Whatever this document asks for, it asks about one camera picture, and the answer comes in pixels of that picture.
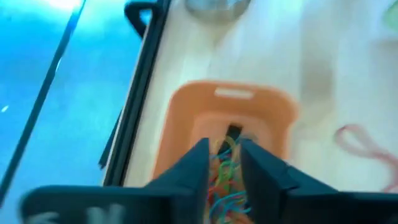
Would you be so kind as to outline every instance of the pink cord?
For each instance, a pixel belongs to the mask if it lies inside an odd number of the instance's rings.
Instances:
[[[356,140],[362,145],[357,147],[350,144],[344,138],[344,132],[350,132]],[[378,159],[391,168],[392,180],[389,185],[382,189],[383,192],[391,192],[398,189],[398,158],[387,150],[378,146],[366,132],[366,130],[358,124],[347,124],[339,128],[335,133],[335,142],[342,149],[352,155],[368,158]]]

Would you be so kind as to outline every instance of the orange basket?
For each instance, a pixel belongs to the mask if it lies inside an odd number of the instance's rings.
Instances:
[[[194,82],[172,96],[153,178],[173,166],[201,138],[223,139],[231,123],[275,156],[288,157],[288,136],[297,119],[296,103],[275,88],[219,82]]]

